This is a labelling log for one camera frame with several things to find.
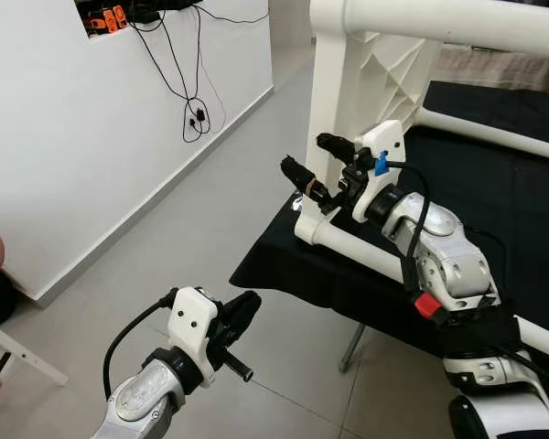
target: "blue clip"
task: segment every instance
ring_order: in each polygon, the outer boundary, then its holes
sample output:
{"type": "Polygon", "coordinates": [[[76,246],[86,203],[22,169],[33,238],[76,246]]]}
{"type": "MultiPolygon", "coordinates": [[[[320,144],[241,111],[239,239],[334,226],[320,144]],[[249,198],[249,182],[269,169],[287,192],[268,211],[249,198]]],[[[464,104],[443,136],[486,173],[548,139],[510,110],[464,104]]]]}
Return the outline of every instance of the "blue clip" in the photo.
{"type": "Polygon", "coordinates": [[[381,176],[382,174],[386,174],[390,171],[388,166],[386,165],[386,156],[388,155],[387,151],[382,151],[381,156],[376,159],[376,162],[374,162],[374,175],[375,176],[381,176]]]}

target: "red button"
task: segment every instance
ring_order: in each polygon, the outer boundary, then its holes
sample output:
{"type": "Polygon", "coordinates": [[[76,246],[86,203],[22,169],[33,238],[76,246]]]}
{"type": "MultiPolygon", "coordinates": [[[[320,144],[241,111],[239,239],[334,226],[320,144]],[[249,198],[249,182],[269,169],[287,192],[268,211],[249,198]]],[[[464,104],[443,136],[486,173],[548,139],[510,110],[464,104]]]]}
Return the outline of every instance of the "red button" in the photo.
{"type": "Polygon", "coordinates": [[[441,307],[441,304],[429,293],[422,293],[414,301],[414,307],[428,320],[433,320],[433,314],[441,307]]]}

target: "gray tile floor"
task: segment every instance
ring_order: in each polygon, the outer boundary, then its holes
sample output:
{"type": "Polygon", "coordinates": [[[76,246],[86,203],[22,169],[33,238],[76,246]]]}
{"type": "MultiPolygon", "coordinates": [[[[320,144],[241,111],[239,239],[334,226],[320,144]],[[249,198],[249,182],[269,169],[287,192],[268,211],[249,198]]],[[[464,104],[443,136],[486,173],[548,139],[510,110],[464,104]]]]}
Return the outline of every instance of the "gray tile floor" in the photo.
{"type": "MultiPolygon", "coordinates": [[[[70,376],[56,388],[19,366],[0,392],[0,438],[80,439],[100,422],[103,354],[114,335],[172,285],[203,285],[221,300],[228,278],[291,191],[279,172],[302,157],[311,71],[302,70],[48,309],[26,307],[4,330],[70,376]]],[[[337,371],[355,322],[274,291],[234,351],[255,370],[227,369],[188,397],[167,437],[353,439],[451,437],[453,395],[441,364],[368,330],[356,364],[337,371]]],[[[113,382],[167,342],[167,312],[121,345],[113,382]]]]}

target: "white tube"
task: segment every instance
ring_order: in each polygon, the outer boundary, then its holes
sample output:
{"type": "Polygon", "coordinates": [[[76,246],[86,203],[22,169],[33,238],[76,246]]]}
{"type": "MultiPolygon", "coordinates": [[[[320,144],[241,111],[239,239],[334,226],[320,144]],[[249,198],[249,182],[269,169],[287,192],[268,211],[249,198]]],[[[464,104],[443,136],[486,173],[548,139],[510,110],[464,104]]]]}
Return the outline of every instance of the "white tube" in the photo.
{"type": "Polygon", "coordinates": [[[497,0],[345,2],[344,27],[348,34],[372,30],[549,58],[549,8],[546,7],[497,0]]]}
{"type": "Polygon", "coordinates": [[[401,260],[399,258],[332,226],[327,221],[323,221],[318,225],[313,235],[313,242],[343,254],[353,261],[372,268],[375,272],[390,277],[396,282],[403,283],[401,260]]]}
{"type": "Polygon", "coordinates": [[[549,331],[520,316],[516,317],[519,320],[521,340],[527,345],[549,355],[549,331]]]}
{"type": "Polygon", "coordinates": [[[492,128],[491,126],[483,125],[481,123],[447,116],[440,112],[430,112],[425,108],[419,108],[417,110],[414,117],[414,123],[549,158],[548,142],[532,139],[526,135],[499,130],[498,128],[492,128]]]}

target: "black tablecloth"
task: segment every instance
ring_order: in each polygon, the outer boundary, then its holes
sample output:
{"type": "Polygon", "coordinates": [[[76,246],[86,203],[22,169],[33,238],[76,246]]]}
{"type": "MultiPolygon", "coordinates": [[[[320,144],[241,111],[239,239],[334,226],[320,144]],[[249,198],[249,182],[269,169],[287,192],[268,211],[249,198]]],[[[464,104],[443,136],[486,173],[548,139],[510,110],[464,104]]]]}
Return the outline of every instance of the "black tablecloth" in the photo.
{"type": "MultiPolygon", "coordinates": [[[[549,142],[549,95],[544,93],[433,82],[425,107],[549,142]]],[[[508,258],[496,241],[468,233],[486,254],[497,285],[512,297],[517,314],[549,329],[549,160],[423,127],[406,134],[405,146],[407,162],[423,170],[436,204],[504,242],[508,258]]],[[[406,171],[399,187],[422,191],[406,171]]],[[[434,325],[411,307],[402,286],[296,238],[298,212],[289,208],[289,202],[230,282],[285,291],[310,304],[331,307],[439,355],[434,325]]],[[[337,223],[398,254],[374,227],[358,226],[346,218],[337,223]]]]}

